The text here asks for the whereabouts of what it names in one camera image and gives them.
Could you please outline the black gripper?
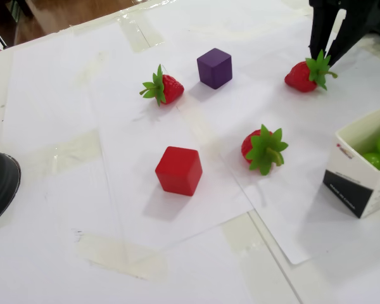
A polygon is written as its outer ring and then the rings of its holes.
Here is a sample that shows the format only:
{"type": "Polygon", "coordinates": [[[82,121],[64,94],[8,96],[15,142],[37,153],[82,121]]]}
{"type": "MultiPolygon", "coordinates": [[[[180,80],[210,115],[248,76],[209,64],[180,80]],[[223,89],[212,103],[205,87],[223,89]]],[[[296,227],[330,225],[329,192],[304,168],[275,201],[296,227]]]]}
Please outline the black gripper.
{"type": "Polygon", "coordinates": [[[325,52],[331,30],[340,9],[346,10],[345,19],[327,53],[329,65],[333,66],[370,29],[368,25],[372,0],[309,0],[313,7],[312,33],[310,38],[311,58],[317,59],[320,51],[325,52]]]}

